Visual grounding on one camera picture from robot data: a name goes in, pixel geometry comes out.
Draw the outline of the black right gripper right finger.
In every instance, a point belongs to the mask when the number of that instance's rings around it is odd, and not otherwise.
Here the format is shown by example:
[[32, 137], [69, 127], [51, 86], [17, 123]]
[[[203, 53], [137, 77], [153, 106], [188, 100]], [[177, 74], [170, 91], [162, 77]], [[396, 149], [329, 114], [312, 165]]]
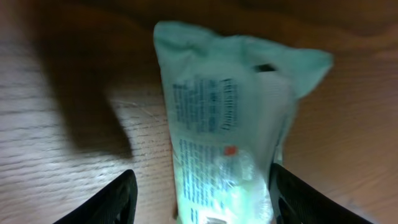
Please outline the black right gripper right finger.
[[278, 224], [371, 224], [279, 164], [271, 164], [269, 194]]

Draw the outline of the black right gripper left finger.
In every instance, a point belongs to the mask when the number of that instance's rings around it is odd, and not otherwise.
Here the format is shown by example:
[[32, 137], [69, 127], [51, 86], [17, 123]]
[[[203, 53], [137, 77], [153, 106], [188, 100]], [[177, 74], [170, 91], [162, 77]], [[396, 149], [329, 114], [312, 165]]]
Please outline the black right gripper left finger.
[[136, 176], [128, 169], [54, 224], [133, 224], [136, 205]]

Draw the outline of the mint green wipes pack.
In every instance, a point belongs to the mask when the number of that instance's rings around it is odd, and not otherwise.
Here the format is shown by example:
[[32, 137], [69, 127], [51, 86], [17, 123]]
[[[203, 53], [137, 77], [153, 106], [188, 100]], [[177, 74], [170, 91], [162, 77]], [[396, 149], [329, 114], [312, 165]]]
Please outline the mint green wipes pack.
[[270, 223], [269, 172], [333, 57], [177, 21], [155, 25], [179, 223]]

